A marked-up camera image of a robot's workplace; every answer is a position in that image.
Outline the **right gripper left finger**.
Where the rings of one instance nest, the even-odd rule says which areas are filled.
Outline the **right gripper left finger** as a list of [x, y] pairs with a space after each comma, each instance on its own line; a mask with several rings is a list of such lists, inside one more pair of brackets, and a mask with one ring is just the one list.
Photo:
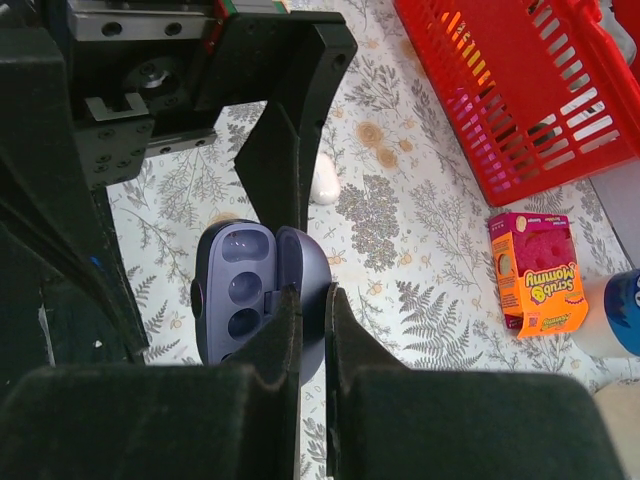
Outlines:
[[273, 318], [216, 366], [41, 368], [1, 409], [5, 479], [295, 479], [302, 315]]

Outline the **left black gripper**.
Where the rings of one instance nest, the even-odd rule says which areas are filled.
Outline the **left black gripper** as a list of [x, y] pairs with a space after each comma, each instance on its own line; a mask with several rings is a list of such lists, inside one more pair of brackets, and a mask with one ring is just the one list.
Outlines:
[[45, 1], [54, 40], [2, 29], [3, 393], [48, 363], [43, 321], [54, 317], [71, 326], [61, 341], [79, 362], [140, 360], [147, 336], [98, 189], [135, 179], [148, 158], [216, 141], [220, 110], [197, 110], [194, 82], [218, 5]]

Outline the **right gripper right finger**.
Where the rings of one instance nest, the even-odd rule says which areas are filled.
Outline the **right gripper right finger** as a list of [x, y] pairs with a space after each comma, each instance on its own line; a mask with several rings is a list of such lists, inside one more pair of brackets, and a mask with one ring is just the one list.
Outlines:
[[335, 479], [620, 479], [589, 392], [560, 375], [413, 370], [329, 288], [327, 473]]

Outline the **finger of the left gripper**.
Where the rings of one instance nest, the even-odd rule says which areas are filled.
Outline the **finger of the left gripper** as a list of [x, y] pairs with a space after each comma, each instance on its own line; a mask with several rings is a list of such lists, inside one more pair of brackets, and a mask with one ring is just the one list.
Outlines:
[[235, 156], [237, 175], [269, 229], [306, 230], [316, 155], [357, 42], [338, 12], [217, 10], [197, 49], [197, 108], [262, 102]]

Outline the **white earbud charging case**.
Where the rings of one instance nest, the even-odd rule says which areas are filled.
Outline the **white earbud charging case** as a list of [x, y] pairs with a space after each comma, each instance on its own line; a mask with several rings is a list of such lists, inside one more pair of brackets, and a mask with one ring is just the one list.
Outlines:
[[310, 199], [318, 205], [334, 204], [341, 193], [341, 185], [333, 159], [318, 153], [314, 166]]

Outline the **purple earbud case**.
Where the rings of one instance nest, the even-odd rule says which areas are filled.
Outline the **purple earbud case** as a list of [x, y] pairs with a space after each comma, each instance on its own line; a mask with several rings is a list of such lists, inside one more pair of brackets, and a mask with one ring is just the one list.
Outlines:
[[265, 327], [291, 285], [302, 308], [301, 382], [324, 358], [325, 302], [332, 275], [320, 245], [284, 226], [272, 232], [254, 221], [210, 225], [201, 235], [191, 282], [191, 309], [201, 362], [217, 365]]

